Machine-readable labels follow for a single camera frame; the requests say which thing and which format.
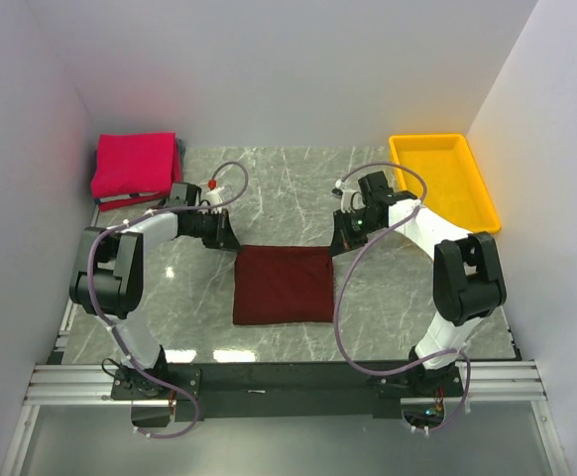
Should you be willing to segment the dark red t-shirt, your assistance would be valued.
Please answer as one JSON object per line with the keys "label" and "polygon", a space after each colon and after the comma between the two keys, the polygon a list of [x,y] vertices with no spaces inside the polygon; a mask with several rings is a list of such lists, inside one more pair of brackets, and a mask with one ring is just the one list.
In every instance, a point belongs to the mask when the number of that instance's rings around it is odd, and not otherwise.
{"label": "dark red t-shirt", "polygon": [[233,323],[330,323],[334,268],[326,247],[246,245],[234,264]]}

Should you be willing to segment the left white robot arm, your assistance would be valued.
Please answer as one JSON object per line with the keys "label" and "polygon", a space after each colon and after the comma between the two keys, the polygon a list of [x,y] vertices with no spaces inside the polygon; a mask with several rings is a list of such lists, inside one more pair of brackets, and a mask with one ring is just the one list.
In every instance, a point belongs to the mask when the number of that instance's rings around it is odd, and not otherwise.
{"label": "left white robot arm", "polygon": [[241,251],[226,209],[235,199],[225,193],[214,179],[207,194],[197,185],[177,183],[163,207],[119,225],[82,232],[69,297],[102,323],[121,351],[121,380],[133,383],[146,398],[162,396],[170,375],[163,346],[137,312],[145,255],[180,237],[199,239],[207,249]]}

